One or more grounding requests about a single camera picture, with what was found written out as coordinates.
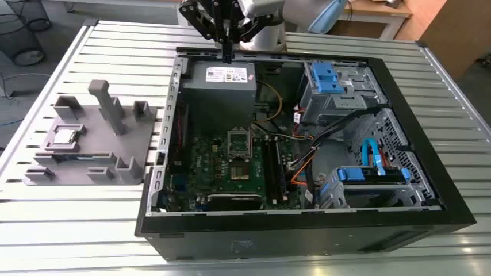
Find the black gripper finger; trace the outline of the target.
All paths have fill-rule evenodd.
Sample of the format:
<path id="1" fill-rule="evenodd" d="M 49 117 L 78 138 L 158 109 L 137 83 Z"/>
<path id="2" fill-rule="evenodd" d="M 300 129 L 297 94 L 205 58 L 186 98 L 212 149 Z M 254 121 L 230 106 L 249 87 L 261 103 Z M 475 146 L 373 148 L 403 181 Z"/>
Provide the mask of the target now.
<path id="1" fill-rule="evenodd" d="M 225 1 L 181 1 L 178 6 L 180 14 L 205 40 L 221 45 L 222 63 L 226 63 L 225 8 Z"/>
<path id="2" fill-rule="evenodd" d="M 258 32 L 278 22 L 284 1 L 228 1 L 226 64 L 233 58 L 233 46 L 249 42 Z"/>

